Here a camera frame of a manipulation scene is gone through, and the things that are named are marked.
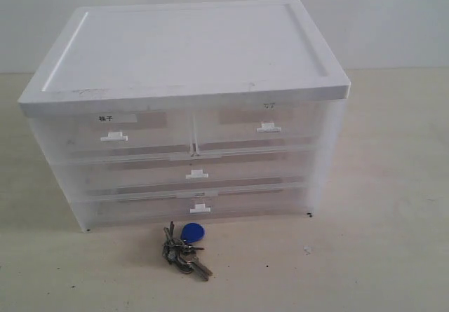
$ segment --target metal key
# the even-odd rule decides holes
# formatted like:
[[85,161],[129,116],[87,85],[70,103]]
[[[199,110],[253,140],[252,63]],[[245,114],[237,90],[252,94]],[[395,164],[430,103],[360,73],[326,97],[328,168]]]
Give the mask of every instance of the metal key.
[[207,281],[209,276],[213,275],[213,272],[200,262],[194,250],[188,253],[180,253],[180,261],[190,265],[203,280]]

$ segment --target plastic drawer unit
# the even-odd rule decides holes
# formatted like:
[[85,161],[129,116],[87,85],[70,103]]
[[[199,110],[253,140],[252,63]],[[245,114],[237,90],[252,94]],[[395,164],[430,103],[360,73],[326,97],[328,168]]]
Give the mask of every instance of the plastic drawer unit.
[[19,103],[87,231],[312,216],[349,86],[299,0],[84,7]]

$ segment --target white wall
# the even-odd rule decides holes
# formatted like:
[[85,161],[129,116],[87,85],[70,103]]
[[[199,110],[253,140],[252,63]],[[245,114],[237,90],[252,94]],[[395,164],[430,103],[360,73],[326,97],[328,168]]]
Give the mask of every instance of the white wall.
[[[227,0],[0,0],[0,72],[33,72],[78,6]],[[449,0],[302,0],[345,68],[449,66]]]

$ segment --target drawer front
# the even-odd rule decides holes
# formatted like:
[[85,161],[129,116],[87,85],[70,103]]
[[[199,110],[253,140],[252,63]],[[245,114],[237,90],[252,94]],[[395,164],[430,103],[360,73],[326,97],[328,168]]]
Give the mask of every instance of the drawer front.
[[302,188],[226,194],[216,198],[142,199],[141,201],[107,201],[98,206],[93,225],[108,222],[180,220],[272,214],[307,214]]
[[178,161],[103,163],[74,168],[82,169],[79,173],[83,177],[81,188],[115,189],[133,185],[198,184],[250,177],[307,175],[313,155],[313,151],[284,151]]
[[207,151],[312,144],[318,134],[324,107],[322,102],[303,102],[272,108],[196,111],[197,151],[202,154]]
[[143,114],[93,114],[34,120],[46,156],[57,161],[80,158],[173,155],[192,152],[191,119],[185,111]]

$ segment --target white plastic top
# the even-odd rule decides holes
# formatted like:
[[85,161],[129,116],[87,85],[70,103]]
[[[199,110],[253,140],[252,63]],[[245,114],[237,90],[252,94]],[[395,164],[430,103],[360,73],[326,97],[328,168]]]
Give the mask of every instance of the white plastic top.
[[87,7],[19,103],[28,116],[142,111],[271,90],[338,99],[349,85],[299,0]]

